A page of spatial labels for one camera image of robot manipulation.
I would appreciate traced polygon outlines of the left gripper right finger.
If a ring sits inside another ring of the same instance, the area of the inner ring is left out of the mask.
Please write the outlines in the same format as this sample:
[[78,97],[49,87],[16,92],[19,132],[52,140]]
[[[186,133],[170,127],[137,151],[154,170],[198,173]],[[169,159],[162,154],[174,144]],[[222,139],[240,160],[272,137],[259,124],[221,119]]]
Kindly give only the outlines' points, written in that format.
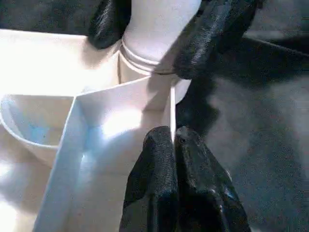
[[227,171],[191,128],[175,137],[182,232],[249,232],[247,215]]

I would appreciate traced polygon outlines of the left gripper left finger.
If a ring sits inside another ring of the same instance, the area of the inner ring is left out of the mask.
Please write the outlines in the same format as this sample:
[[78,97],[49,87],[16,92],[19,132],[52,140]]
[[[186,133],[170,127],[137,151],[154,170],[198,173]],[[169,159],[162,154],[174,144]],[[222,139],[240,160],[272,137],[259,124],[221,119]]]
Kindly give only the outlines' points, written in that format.
[[178,181],[169,127],[151,129],[126,184],[121,232],[173,232]]

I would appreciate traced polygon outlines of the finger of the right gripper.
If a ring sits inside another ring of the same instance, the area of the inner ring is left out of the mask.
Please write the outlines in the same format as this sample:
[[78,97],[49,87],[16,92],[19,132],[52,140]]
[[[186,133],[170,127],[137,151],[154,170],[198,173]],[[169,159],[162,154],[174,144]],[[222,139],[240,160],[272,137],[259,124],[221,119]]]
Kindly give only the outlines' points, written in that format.
[[258,5],[257,0],[210,0],[174,60],[176,74],[186,80],[200,77],[214,54],[241,40]]
[[93,15],[88,40],[96,49],[119,41],[131,19],[131,0],[102,0]]

